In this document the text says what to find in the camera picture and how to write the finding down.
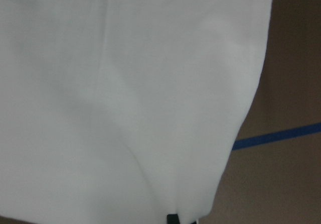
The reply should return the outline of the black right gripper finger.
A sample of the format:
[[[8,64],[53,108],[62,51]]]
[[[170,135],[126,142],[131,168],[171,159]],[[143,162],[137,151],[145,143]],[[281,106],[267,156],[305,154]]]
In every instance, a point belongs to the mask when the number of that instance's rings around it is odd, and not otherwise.
[[[177,214],[168,214],[167,224],[179,224],[179,216]]]

